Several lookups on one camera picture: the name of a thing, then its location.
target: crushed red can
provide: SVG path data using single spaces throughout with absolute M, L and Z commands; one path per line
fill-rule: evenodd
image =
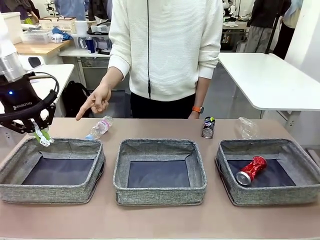
M 262 156 L 255 156 L 247 166 L 241 169 L 235 178 L 243 186 L 248 186 L 255 179 L 256 175 L 267 167 L 267 161 Z

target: sweater cuff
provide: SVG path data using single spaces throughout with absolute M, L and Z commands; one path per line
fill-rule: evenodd
M 212 79 L 214 68 L 199 65 L 199 78 Z
M 123 75 L 123 79 L 126 77 L 126 75 L 128 74 L 128 72 L 130 70 L 130 65 L 125 60 L 123 60 L 121 57 L 118 57 L 116 55 L 112 55 L 110 57 L 108 69 L 111 67 L 115 67 L 115 68 L 119 69 Z

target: hand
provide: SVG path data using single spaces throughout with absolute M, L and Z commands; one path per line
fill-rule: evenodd
M 200 113 L 192 111 L 188 119 L 199 119 Z
M 100 84 L 93 93 L 87 98 L 85 103 L 80 108 L 75 119 L 79 121 L 85 112 L 91 108 L 91 110 L 97 114 L 102 113 L 109 105 L 111 97 L 111 87 L 109 84 Z

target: can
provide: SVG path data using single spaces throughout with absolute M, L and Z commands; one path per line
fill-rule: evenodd
M 255 156 L 247 166 L 241 169 L 235 179 L 243 186 L 248 186 L 255 179 L 256 175 L 267 167 L 267 161 L 262 156 Z
M 214 128 L 216 125 L 216 120 L 213 116 L 207 116 L 204 119 L 203 128 L 201 131 L 202 137 L 206 139 L 212 139 L 214 136 Z
M 88 48 L 89 53 L 94 54 L 96 52 L 95 43 L 94 43 L 94 40 L 92 39 L 92 37 L 90 37 L 90 36 L 87 37 L 85 39 L 85 44 Z

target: white sweater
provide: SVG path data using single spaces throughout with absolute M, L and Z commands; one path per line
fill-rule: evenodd
M 130 90 L 148 94 L 148 0 L 113 0 L 109 68 L 126 76 Z M 175 101 L 196 92 L 199 77 L 211 79 L 223 26 L 221 0 L 149 0 L 151 99 Z

